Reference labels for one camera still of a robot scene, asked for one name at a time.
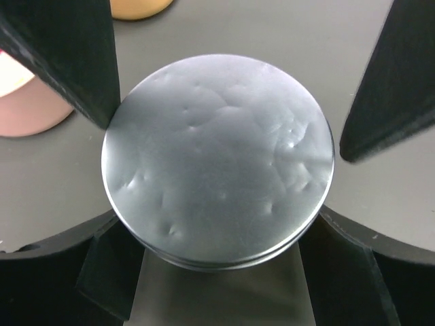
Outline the yellow tray of popsicle candies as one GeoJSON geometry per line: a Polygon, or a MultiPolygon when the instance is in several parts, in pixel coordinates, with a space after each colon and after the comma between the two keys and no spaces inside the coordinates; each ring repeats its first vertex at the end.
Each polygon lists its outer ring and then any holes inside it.
{"type": "Polygon", "coordinates": [[[141,20],[165,10],[173,0],[110,0],[111,15],[118,20],[141,20]]]}

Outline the clear round jar lid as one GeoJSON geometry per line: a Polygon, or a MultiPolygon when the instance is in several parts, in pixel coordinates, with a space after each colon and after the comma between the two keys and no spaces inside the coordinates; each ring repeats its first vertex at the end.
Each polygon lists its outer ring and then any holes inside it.
{"type": "Polygon", "coordinates": [[[101,173],[145,248],[190,270],[235,270],[278,256],[309,229],[334,154],[323,111],[292,76],[208,54],[131,90],[105,132],[101,173]]]}

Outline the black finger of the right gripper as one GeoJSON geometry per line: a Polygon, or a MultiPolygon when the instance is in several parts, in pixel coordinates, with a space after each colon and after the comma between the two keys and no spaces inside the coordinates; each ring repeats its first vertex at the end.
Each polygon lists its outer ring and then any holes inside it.
{"type": "Polygon", "coordinates": [[[340,139],[356,163],[434,126],[434,2],[394,1],[340,139]]]}
{"type": "Polygon", "coordinates": [[[109,1],[2,1],[1,49],[107,129],[120,105],[109,1]]]}

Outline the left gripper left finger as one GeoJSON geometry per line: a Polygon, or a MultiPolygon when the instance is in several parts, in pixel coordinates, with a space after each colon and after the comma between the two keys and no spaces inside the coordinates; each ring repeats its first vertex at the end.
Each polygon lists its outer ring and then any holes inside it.
{"type": "Polygon", "coordinates": [[[113,212],[1,252],[2,325],[123,325],[144,248],[113,212]]]}

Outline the pink tray of block candies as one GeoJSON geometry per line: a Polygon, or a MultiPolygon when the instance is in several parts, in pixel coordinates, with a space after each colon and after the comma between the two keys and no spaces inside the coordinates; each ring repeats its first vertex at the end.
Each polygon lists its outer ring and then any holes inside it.
{"type": "Polygon", "coordinates": [[[40,78],[1,51],[1,136],[39,134],[72,112],[73,108],[40,78]]]}

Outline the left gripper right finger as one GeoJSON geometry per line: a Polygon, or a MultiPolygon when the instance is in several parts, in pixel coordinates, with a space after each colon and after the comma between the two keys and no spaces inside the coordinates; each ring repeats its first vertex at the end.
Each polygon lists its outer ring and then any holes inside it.
{"type": "Polygon", "coordinates": [[[317,325],[434,324],[434,252],[326,206],[298,245],[317,325]]]}

